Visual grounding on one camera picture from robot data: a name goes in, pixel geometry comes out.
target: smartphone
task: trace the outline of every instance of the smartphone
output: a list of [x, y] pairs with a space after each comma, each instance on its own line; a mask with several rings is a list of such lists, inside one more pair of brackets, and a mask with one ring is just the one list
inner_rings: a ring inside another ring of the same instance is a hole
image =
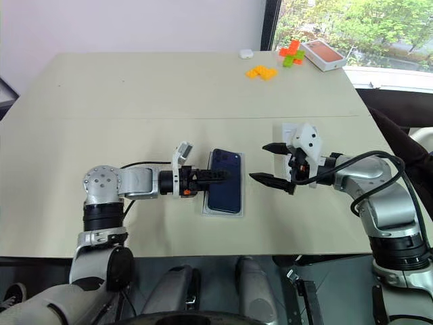
[[229, 173], [229, 176], [223, 183], [209, 185], [208, 208], [239, 213], [242, 199], [241, 156], [236, 152], [215, 149], [212, 152], [210, 169], [223, 169]]

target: tree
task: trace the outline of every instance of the tree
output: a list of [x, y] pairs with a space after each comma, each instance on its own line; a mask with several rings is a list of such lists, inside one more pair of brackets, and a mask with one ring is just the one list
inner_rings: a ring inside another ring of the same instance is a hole
[[277, 28], [274, 35], [274, 46], [288, 46], [292, 39], [302, 39], [302, 25], [306, 22], [305, 11], [308, 8], [307, 0], [284, 0], [279, 8]]
[[431, 0], [352, 0], [337, 34], [366, 52], [383, 53], [387, 46], [408, 40], [412, 50], [433, 35]]

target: building block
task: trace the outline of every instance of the building block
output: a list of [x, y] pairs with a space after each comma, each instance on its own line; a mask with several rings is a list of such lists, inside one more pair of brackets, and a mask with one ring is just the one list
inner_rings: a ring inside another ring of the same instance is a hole
[[258, 73], [258, 74], [262, 74], [265, 73], [265, 71], [267, 70], [266, 66], [256, 66], [254, 68], [254, 70]]
[[256, 66], [254, 69], [245, 72], [245, 75], [251, 79], [260, 76], [263, 80], [269, 80], [275, 77], [277, 73], [277, 69], [268, 69], [266, 66]]
[[296, 54], [293, 56], [294, 59], [303, 60], [305, 56], [305, 51], [299, 49], [296, 51]]
[[275, 77], [277, 75], [277, 73], [278, 73], [277, 69], [274, 69], [274, 68], [266, 69], [266, 71], [264, 73], [262, 73], [260, 75], [260, 77], [263, 80], [269, 80], [269, 79]]
[[288, 56], [294, 56], [299, 49], [300, 41], [294, 39], [290, 45], [288, 50]]
[[294, 61], [294, 58], [292, 58], [291, 56], [286, 56], [286, 58], [284, 59], [284, 62], [283, 62], [283, 66], [291, 67], [293, 65], [293, 61]]
[[286, 49], [285, 47], [282, 47], [279, 50], [279, 54], [280, 54], [280, 56], [287, 56], [288, 55], [288, 51], [289, 51], [289, 49]]
[[250, 70], [250, 71], [245, 72], [245, 75], [246, 75], [248, 78], [253, 79], [253, 78], [255, 78], [255, 77], [258, 76], [258, 72], [255, 71], [255, 69], [252, 69], [252, 70]]

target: white box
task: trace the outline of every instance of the white box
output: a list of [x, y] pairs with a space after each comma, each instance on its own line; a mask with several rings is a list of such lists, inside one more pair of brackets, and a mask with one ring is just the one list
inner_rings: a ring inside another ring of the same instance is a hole
[[305, 51], [305, 56], [323, 72], [342, 68], [347, 63], [344, 56], [318, 39], [302, 43], [300, 49]]

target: table surface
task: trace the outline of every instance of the table surface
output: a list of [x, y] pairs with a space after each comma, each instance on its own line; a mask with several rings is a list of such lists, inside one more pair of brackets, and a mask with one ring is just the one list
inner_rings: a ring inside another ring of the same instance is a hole
[[[248, 79], [256, 65], [270, 81]], [[71, 257], [82, 231], [83, 175], [170, 160], [182, 140], [188, 164], [209, 152], [244, 154], [244, 216], [203, 216], [203, 195], [140, 201], [129, 212], [134, 256], [364, 253], [369, 243], [349, 196], [330, 187], [266, 188], [248, 173], [281, 173], [261, 150], [282, 123], [309, 122], [323, 154], [390, 151], [344, 71], [310, 62], [282, 68], [275, 53], [89, 53], [57, 56], [0, 123], [0, 255]]]

